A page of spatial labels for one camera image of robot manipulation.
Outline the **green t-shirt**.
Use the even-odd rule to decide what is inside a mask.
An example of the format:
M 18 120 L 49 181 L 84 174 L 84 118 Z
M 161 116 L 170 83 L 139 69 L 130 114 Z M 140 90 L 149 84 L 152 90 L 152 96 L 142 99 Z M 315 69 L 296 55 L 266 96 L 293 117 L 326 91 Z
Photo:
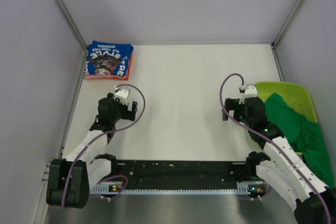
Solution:
M 268 120 L 280 128 L 295 152 L 303 154 L 309 169 L 329 187 L 334 187 L 330 158 L 320 125 L 288 106 L 277 93 L 266 100 L 265 109 Z

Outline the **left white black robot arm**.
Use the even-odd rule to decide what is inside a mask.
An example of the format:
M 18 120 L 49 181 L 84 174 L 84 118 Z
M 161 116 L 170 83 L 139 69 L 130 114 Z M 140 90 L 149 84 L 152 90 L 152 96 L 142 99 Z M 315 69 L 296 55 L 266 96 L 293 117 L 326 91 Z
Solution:
M 138 104 L 129 99 L 129 89 L 117 88 L 98 102 L 98 114 L 85 138 L 74 150 L 50 163 L 46 203 L 63 208 L 83 208 L 90 192 L 100 183 L 120 179 L 121 184 L 113 192 L 121 194 L 128 179 L 119 174 L 117 159 L 103 151 L 119 131 L 116 123 L 138 121 Z

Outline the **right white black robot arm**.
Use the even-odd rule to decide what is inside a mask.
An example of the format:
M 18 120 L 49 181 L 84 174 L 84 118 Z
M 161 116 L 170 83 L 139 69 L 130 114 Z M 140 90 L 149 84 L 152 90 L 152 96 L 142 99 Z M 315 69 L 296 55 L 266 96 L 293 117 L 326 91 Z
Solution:
M 330 188 L 294 152 L 272 124 L 258 97 L 220 99 L 223 120 L 245 128 L 262 149 L 247 159 L 248 178 L 266 181 L 290 206 L 297 223 L 335 223 L 335 188 Z

